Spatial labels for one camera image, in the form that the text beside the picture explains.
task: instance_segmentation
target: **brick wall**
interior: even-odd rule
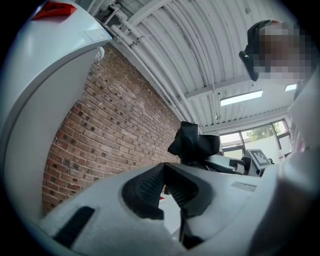
[[[44,213],[98,179],[178,162],[167,148],[179,120],[120,52],[111,44],[104,50],[51,145],[43,177]]]

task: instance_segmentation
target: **black slot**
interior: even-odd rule
[[[53,239],[63,246],[70,248],[94,212],[95,209],[88,206],[81,207]]]

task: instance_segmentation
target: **black cover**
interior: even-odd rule
[[[197,124],[182,121],[168,152],[179,156],[181,163],[187,165],[217,154],[219,148],[219,136],[198,134]]]

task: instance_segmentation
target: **label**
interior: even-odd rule
[[[112,37],[103,28],[86,30],[80,32],[79,34],[87,43],[93,43],[102,40],[112,40]]]

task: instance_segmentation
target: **corrugated ceiling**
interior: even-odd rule
[[[130,18],[150,0],[121,0]],[[252,82],[238,54],[247,44],[247,30],[261,20],[289,20],[288,14],[268,0],[172,0],[155,9],[136,26],[169,68],[189,106],[203,127],[232,122],[285,109],[293,93],[289,81],[259,79]],[[157,63],[149,57],[159,69]],[[215,88],[201,93],[203,88]],[[220,100],[263,90],[261,98],[220,106]]]

